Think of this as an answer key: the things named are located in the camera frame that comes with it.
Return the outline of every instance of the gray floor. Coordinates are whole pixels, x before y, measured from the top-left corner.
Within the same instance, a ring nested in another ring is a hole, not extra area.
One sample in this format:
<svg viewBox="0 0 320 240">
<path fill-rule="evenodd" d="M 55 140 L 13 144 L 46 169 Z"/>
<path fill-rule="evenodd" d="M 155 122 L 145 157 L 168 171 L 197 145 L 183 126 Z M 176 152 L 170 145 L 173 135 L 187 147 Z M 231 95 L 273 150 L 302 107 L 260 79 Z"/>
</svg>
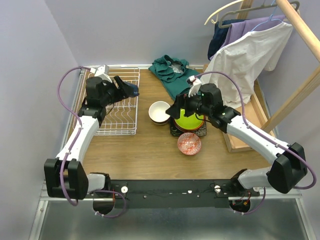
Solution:
<svg viewBox="0 0 320 240">
<path fill-rule="evenodd" d="M 50 201 L 41 240 L 304 240 L 295 199 L 266 199 L 255 213 L 228 209 L 129 209 L 116 219 L 95 216 L 91 201 L 78 207 Z"/>
</svg>

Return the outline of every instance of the white wire rack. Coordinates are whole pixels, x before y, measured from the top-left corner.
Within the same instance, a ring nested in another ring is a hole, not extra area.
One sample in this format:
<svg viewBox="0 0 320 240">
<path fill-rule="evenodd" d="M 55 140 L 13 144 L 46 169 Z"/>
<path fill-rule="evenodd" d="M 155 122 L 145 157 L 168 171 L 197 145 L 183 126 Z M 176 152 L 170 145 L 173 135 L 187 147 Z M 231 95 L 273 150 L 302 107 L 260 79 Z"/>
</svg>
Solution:
<svg viewBox="0 0 320 240">
<path fill-rule="evenodd" d="M 123 81 L 139 86 L 140 69 L 138 67 L 110 67 L 109 74 L 111 78 L 119 76 Z M 86 96 L 86 80 L 93 77 L 94 74 L 86 71 L 83 75 L 81 89 L 76 102 L 76 111 L 81 108 L 82 102 Z M 107 135 L 134 135 L 137 132 L 138 121 L 138 97 L 127 98 L 113 105 L 106 107 L 107 116 L 105 116 L 100 128 L 95 133 L 96 136 Z M 72 120 L 74 129 L 77 119 Z"/>
</svg>

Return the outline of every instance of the white bowl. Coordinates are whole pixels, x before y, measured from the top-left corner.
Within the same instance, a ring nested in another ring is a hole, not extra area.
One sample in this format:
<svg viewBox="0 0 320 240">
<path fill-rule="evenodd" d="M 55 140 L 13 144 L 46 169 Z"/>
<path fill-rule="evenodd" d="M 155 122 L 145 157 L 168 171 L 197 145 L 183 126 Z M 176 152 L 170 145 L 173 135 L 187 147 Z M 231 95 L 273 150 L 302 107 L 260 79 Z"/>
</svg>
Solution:
<svg viewBox="0 0 320 240">
<path fill-rule="evenodd" d="M 169 103 L 165 101 L 156 101 L 149 107 L 149 117 L 156 125 L 165 125 L 170 116 L 166 110 L 170 108 Z"/>
</svg>

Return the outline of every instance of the wooden tabletop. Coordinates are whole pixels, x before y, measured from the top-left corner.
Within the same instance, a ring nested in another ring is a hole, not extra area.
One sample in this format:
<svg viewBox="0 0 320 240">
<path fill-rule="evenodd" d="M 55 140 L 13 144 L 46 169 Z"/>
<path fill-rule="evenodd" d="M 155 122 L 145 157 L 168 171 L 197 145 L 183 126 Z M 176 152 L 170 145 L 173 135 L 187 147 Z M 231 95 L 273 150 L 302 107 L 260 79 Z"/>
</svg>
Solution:
<svg viewBox="0 0 320 240">
<path fill-rule="evenodd" d="M 173 101 L 160 80 L 141 70 L 136 135 L 94 136 L 85 154 L 86 173 L 110 174 L 111 179 L 228 179 L 241 169 L 268 167 L 256 151 L 229 153 L 219 129 L 207 125 L 202 148 L 194 156 L 182 154 L 169 125 L 157 126 L 148 109 L 156 101 Z"/>
</svg>

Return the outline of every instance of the white shirt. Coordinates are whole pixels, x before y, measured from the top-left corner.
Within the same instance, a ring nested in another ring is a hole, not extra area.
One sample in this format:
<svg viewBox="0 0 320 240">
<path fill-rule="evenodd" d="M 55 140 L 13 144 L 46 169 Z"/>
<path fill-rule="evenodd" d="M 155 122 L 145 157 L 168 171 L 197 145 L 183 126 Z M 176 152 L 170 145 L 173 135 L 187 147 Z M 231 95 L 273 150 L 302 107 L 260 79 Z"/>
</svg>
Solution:
<svg viewBox="0 0 320 240">
<path fill-rule="evenodd" d="M 240 87 L 244 103 L 254 94 L 254 82 L 263 69 L 275 69 L 287 44 L 293 26 L 282 22 L 263 31 L 247 32 L 233 43 L 216 52 L 205 72 L 219 71 L 230 76 Z M 203 75 L 203 83 L 213 83 L 222 94 L 223 104 L 241 106 L 236 87 L 225 76 L 217 73 Z"/>
</svg>

